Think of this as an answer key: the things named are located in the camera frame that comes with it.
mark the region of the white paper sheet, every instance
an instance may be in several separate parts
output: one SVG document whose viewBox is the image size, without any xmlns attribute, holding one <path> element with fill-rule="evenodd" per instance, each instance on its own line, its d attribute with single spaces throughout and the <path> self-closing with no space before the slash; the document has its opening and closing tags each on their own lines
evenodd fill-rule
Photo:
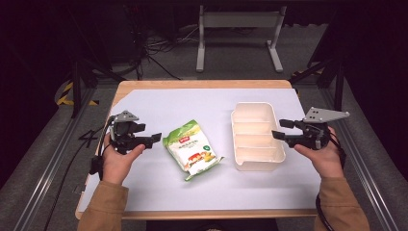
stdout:
<svg viewBox="0 0 408 231">
<path fill-rule="evenodd" d="M 126 211 L 201 211 L 314 209 L 319 175 L 311 162 L 284 143 L 286 160 L 274 171 L 238 171 L 234 166 L 231 113 L 239 102 L 268 102 L 276 119 L 300 120 L 303 110 L 294 90 L 189 89 L 133 90 L 111 115 L 128 110 L 145 123 L 139 136 L 168 133 L 195 119 L 217 156 L 218 166 L 190 182 L 163 147 L 154 143 L 133 163 L 124 186 L 130 189 Z M 298 129 L 280 128 L 287 134 Z M 84 212 L 99 182 L 89 177 L 78 208 Z"/>
</svg>

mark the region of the finger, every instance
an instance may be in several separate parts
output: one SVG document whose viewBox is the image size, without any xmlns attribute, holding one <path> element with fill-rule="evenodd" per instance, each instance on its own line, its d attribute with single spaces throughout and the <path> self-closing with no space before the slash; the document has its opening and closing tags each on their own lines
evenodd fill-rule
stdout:
<svg viewBox="0 0 408 231">
<path fill-rule="evenodd" d="M 105 135 L 104 140 L 103 140 L 104 146 L 108 146 L 108 144 L 110 143 L 110 141 L 111 141 L 111 133 L 107 133 L 107 134 Z"/>
<path fill-rule="evenodd" d="M 128 154 L 126 154 L 126 156 L 130 157 L 133 160 L 136 160 L 136 158 L 138 158 L 139 155 L 141 153 L 143 153 L 145 148 L 146 148 L 146 146 L 144 146 L 144 144 L 139 144 L 138 146 L 133 148 L 132 151 L 130 151 Z"/>
<path fill-rule="evenodd" d="M 328 126 L 328 128 L 329 128 L 329 130 L 330 130 L 331 133 L 333 133 L 334 135 L 336 135 L 336 131 L 334 130 L 334 128 L 332 128 L 332 127 L 330 127 L 330 126 Z"/>
<path fill-rule="evenodd" d="M 295 145 L 294 150 L 296 150 L 298 153 L 302 154 L 303 156 L 305 156 L 305 157 L 307 157 L 309 159 L 313 158 L 313 156 L 314 156 L 314 151 L 313 150 L 311 150 L 310 148 L 305 147 L 305 146 L 303 146 L 301 144 Z"/>
</svg>

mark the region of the wrist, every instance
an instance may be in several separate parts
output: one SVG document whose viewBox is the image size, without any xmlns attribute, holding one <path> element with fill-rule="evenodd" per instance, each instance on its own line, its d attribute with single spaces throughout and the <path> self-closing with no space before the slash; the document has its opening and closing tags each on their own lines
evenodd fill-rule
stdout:
<svg viewBox="0 0 408 231">
<path fill-rule="evenodd" d="M 324 172 L 320 174 L 320 178 L 344 178 L 343 171 Z"/>
<path fill-rule="evenodd" d="M 107 177 L 103 176 L 102 181 L 108 182 L 114 185 L 119 185 L 119 186 L 123 184 L 123 180 L 115 179 L 114 177 L 108 177 L 108 176 Z"/>
</svg>

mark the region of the human hand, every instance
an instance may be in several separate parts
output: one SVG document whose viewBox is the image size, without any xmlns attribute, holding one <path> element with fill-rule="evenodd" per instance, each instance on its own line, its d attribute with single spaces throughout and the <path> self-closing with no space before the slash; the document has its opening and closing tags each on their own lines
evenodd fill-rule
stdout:
<svg viewBox="0 0 408 231">
<path fill-rule="evenodd" d="M 332 134 L 336 135 L 333 128 L 329 127 Z M 342 164 L 340 162 L 340 151 L 337 146 L 330 141 L 327 146 L 320 150 L 312 150 L 301 144 L 294 146 L 294 150 L 309 158 L 320 177 L 344 177 Z"/>
<path fill-rule="evenodd" d="M 108 133 L 104 139 L 104 165 L 103 165 L 103 181 L 122 185 L 126 176 L 129 174 L 132 163 L 139 157 L 145 149 L 143 144 L 136 146 L 132 151 L 126 155 L 122 155 L 115 151 L 109 145 L 110 134 Z"/>
</svg>

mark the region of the red logo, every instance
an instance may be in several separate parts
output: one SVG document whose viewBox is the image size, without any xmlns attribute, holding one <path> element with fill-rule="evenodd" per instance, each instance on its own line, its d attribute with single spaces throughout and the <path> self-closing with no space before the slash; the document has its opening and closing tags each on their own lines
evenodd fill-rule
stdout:
<svg viewBox="0 0 408 231">
<path fill-rule="evenodd" d="M 180 139 L 179 142 L 183 143 L 183 142 L 189 141 L 189 140 L 190 140 L 190 137 L 184 137 L 184 138 Z"/>
</svg>

